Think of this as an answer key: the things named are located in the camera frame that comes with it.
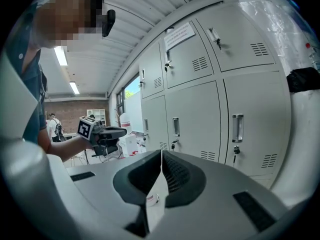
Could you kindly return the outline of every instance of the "fluorescent light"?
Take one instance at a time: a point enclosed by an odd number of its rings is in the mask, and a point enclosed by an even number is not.
[[[74,94],[80,94],[80,92],[78,91],[78,88],[77,88],[77,85],[76,85],[76,82],[69,82]]]
[[[60,66],[68,66],[68,63],[67,63],[67,60],[66,60],[66,56],[65,56],[65,52],[64,52],[64,49],[62,48],[62,46],[55,47],[54,51],[55,51],[56,57],[58,58]]]

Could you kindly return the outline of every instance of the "paper tag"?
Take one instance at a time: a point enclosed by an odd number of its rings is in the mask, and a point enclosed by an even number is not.
[[[186,23],[164,37],[165,51],[195,35],[190,23]]]

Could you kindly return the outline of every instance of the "man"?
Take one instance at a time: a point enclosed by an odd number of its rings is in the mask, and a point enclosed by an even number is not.
[[[49,138],[53,142],[61,142],[59,138],[59,133],[58,135],[56,134],[56,127],[57,125],[61,125],[60,120],[56,118],[56,114],[51,113],[49,115],[50,117],[50,123],[49,123]]]
[[[38,144],[47,154],[59,156],[62,161],[92,146],[80,136],[64,142],[51,142],[44,115],[47,79],[39,65],[41,48],[61,46],[66,40],[72,40],[74,34],[92,30],[102,13],[103,2],[50,0],[39,8],[33,4],[17,21],[5,45],[12,66],[38,101],[23,138]]]

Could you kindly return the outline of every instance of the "locker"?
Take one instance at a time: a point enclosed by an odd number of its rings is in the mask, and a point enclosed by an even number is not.
[[[167,73],[163,70],[168,88],[214,73],[205,45],[192,21],[190,25],[195,35],[165,52],[165,62],[171,65]]]
[[[280,73],[230,76],[224,83],[229,112],[226,164],[248,176],[272,174],[286,130],[286,100]],[[239,154],[233,163],[236,146]]]
[[[197,20],[210,40],[222,72],[275,63],[266,42],[239,8],[212,8],[200,13]],[[221,50],[214,42],[217,37]]]
[[[146,150],[169,150],[165,96],[143,102],[141,110]]]
[[[164,90],[160,46],[156,42],[139,59],[142,98]]]
[[[221,120],[215,81],[165,96],[169,147],[174,151],[218,162]]]

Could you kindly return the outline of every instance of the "plastic sheet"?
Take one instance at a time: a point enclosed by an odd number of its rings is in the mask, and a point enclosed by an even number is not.
[[[264,31],[288,76],[292,70],[311,67],[308,39],[294,19],[271,1],[240,2],[239,7]]]

